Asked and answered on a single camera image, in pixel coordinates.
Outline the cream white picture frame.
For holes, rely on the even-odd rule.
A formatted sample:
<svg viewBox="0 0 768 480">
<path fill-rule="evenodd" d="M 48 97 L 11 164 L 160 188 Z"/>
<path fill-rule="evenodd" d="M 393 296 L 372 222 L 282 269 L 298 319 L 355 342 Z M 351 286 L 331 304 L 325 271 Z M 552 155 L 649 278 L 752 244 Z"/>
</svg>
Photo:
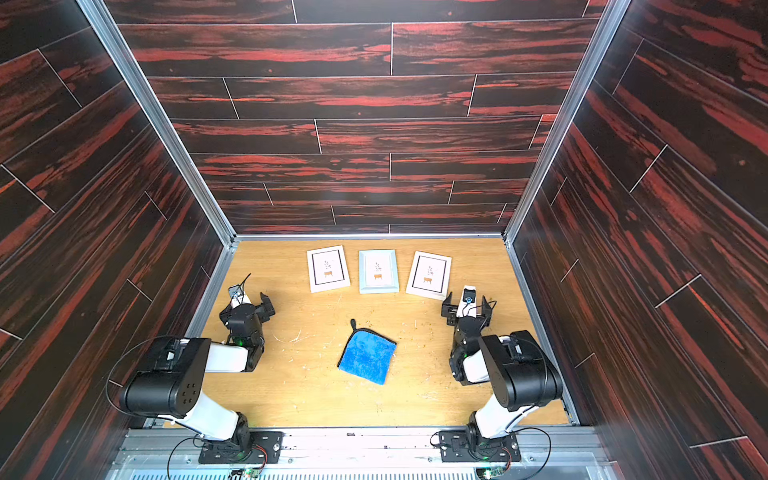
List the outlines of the cream white picture frame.
<svg viewBox="0 0 768 480">
<path fill-rule="evenodd" d="M 351 285 L 344 248 L 339 246 L 307 252 L 310 291 L 318 293 Z"/>
</svg>

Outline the blue microfiber cloth black trim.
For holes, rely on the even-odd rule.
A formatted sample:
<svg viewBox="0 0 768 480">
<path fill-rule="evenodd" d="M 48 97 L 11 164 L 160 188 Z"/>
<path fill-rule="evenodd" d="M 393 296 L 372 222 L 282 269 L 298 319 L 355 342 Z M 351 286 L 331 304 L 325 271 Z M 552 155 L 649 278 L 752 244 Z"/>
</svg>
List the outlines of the blue microfiber cloth black trim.
<svg viewBox="0 0 768 480">
<path fill-rule="evenodd" d="M 358 328 L 350 320 L 352 334 L 345 344 L 337 368 L 343 372 L 384 385 L 397 343 L 371 329 Z"/>
</svg>

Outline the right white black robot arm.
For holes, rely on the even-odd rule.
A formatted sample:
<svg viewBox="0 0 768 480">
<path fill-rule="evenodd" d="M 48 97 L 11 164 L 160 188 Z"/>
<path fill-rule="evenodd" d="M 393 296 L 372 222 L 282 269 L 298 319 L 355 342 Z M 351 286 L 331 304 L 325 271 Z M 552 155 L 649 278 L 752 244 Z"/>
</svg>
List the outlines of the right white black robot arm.
<svg viewBox="0 0 768 480">
<path fill-rule="evenodd" d="M 464 386 L 488 383 L 492 395 L 470 414 L 465 432 L 449 441 L 458 455 L 506 460 L 516 448 L 513 428 L 527 415 L 560 400 L 563 381 L 553 362 L 527 330 L 508 335 L 485 335 L 495 304 L 476 301 L 476 291 L 465 288 L 459 304 L 447 296 L 441 316 L 454 328 L 449 355 L 453 378 Z"/>
</svg>

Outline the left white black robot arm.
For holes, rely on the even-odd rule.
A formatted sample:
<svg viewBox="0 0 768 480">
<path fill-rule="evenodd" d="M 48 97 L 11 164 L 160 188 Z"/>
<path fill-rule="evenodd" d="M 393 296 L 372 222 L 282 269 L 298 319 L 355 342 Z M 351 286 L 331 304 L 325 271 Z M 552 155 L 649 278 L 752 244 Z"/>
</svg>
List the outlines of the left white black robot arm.
<svg viewBox="0 0 768 480">
<path fill-rule="evenodd" d="M 202 389 L 207 373 L 248 373 L 265 351 L 263 324 L 275 314 L 265 294 L 253 304 L 244 294 L 233 294 L 220 312 L 229 330 L 224 343 L 209 338 L 163 336 L 152 341 L 119 394 L 120 409 L 141 417 L 161 418 L 198 433 L 203 440 L 203 463 L 240 463 L 256 443 L 247 417 L 227 409 Z"/>
</svg>

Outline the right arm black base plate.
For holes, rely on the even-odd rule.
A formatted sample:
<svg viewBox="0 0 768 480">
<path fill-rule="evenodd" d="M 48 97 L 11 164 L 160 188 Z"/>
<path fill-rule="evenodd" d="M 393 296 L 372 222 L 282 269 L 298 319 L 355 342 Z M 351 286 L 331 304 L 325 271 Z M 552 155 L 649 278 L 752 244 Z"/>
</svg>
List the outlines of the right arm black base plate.
<svg viewBox="0 0 768 480">
<path fill-rule="evenodd" d="M 514 435 L 489 439 L 466 430 L 441 430 L 430 438 L 443 463 L 519 462 L 521 454 Z"/>
</svg>

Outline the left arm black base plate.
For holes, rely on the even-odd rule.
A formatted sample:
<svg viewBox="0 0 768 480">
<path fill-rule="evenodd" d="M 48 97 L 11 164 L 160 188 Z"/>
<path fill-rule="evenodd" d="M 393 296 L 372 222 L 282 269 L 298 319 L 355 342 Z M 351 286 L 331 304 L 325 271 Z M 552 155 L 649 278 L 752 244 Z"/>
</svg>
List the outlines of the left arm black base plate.
<svg viewBox="0 0 768 480">
<path fill-rule="evenodd" d="M 198 457 L 202 465 L 277 464 L 282 452 L 284 433 L 251 429 L 245 440 L 204 440 Z"/>
</svg>

